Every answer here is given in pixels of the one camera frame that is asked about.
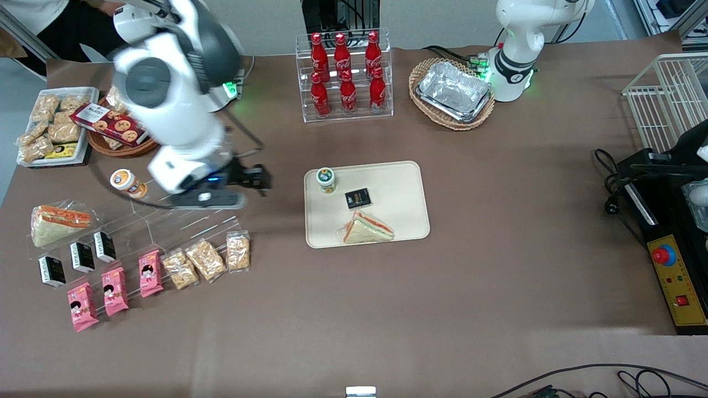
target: yellow control panel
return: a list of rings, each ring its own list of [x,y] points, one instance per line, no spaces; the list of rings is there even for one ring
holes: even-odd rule
[[[647,244],[661,289],[676,326],[708,324],[673,235]]]

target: red button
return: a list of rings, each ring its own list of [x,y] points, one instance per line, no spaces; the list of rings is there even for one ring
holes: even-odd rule
[[[651,252],[651,256],[654,258],[654,261],[659,264],[666,264],[669,260],[671,260],[671,255],[668,250],[663,247],[657,247],[654,249],[654,251]]]

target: beige tray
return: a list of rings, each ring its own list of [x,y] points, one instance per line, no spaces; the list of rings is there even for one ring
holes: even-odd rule
[[[305,234],[314,249],[354,246],[344,244],[344,228],[352,217],[344,194],[369,188],[373,205],[362,210],[388,224],[394,230],[392,241],[422,239],[430,233],[426,195],[421,168],[414,161],[367,164],[334,168],[337,189],[322,193],[316,180],[317,170],[305,174]]]

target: black pants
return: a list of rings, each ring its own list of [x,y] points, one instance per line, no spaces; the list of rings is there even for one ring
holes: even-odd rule
[[[113,17],[80,0],[70,0],[57,19],[37,37],[59,58],[77,62],[89,62],[79,44],[88,45],[104,57],[126,44],[115,32]],[[38,74],[47,76],[44,62],[29,50],[25,51],[28,56],[17,60]]]

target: foil container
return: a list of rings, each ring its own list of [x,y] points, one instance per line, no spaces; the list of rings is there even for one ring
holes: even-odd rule
[[[450,62],[438,62],[430,67],[416,93],[455,120],[471,123],[489,102],[491,86]]]

